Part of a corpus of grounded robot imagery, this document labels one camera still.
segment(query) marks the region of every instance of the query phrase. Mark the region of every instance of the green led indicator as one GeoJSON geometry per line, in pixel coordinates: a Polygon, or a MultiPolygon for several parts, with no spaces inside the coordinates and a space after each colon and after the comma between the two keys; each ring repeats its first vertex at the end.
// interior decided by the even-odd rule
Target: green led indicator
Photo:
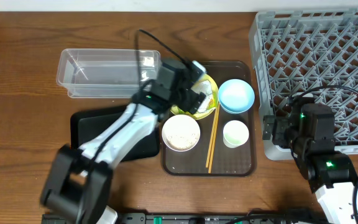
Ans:
{"type": "Polygon", "coordinates": [[[326,162],[326,164],[327,164],[327,167],[334,167],[334,164],[332,163],[332,162],[326,162]]]}

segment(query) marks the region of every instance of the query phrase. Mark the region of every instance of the light blue bowl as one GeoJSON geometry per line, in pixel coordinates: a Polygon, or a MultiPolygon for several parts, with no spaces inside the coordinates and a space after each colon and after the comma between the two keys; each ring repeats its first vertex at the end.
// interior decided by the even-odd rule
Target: light blue bowl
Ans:
{"type": "Polygon", "coordinates": [[[219,87],[218,100],[224,111],[239,114],[251,108],[255,101],[255,93],[245,81],[232,79],[219,87]]]}

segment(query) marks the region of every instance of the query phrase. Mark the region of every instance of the cup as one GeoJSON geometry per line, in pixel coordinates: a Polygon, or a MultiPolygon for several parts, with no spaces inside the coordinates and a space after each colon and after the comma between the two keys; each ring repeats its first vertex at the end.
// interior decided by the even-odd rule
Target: cup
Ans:
{"type": "Polygon", "coordinates": [[[229,121],[223,127],[223,143],[229,148],[245,144],[249,138],[249,130],[241,121],[229,121]]]}

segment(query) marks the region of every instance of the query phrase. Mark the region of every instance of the dark brown tray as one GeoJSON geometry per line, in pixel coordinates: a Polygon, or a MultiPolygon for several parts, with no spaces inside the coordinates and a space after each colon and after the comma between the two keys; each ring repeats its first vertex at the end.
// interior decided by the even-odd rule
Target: dark brown tray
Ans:
{"type": "MultiPolygon", "coordinates": [[[[251,83],[249,68],[242,62],[214,61],[203,62],[202,64],[207,69],[208,75],[215,80],[218,87],[226,80],[233,78],[251,83]]],[[[169,174],[245,177],[255,170],[256,159],[253,109],[251,108],[241,114],[229,114],[221,108],[219,111],[212,170],[210,174],[208,173],[208,168],[205,168],[205,164],[214,113],[197,121],[201,128],[201,137],[200,141],[193,149],[186,152],[176,152],[169,149],[164,143],[161,143],[162,165],[169,174]],[[230,149],[223,143],[223,126],[231,120],[242,121],[249,129],[248,141],[235,149],[230,149]]]]}

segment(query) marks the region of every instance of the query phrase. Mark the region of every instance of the chopsticks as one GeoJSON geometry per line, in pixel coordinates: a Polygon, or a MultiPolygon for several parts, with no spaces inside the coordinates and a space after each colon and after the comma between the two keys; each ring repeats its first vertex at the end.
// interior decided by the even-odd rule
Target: chopsticks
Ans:
{"type": "Polygon", "coordinates": [[[207,158],[206,158],[205,168],[208,168],[208,173],[209,174],[211,173],[212,160],[213,160],[213,157],[214,157],[215,138],[216,138],[216,130],[218,128],[218,119],[219,119],[219,109],[220,109],[220,107],[221,107],[221,105],[218,102],[218,105],[217,105],[216,110],[215,110],[213,125],[212,125],[211,139],[209,140],[208,155],[207,155],[207,158]]]}

